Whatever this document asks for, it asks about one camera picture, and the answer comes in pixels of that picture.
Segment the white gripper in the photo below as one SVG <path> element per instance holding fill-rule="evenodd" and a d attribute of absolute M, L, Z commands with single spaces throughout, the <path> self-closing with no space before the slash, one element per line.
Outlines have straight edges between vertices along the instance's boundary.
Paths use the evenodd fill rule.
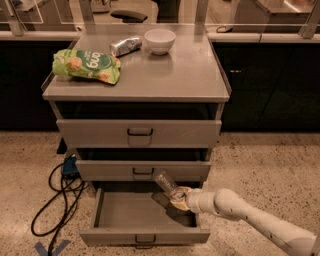
<path fill-rule="evenodd" d="M 180 186 L 180 188 L 186 196 L 186 201 L 184 199 L 171 200 L 171 204 L 175 208 L 182 211 L 188 211 L 190 208 L 193 213 L 216 213 L 214 206 L 214 192 L 192 189 L 186 186 Z"/>

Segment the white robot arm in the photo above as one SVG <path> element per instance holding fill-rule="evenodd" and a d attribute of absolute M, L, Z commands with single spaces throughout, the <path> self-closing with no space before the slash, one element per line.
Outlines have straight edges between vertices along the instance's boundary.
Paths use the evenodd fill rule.
<path fill-rule="evenodd" d="M 180 210 L 243 220 L 289 256 L 320 256 L 320 235 L 250 205 L 232 190 L 208 192 L 178 187 L 169 193 L 169 198 Z"/>

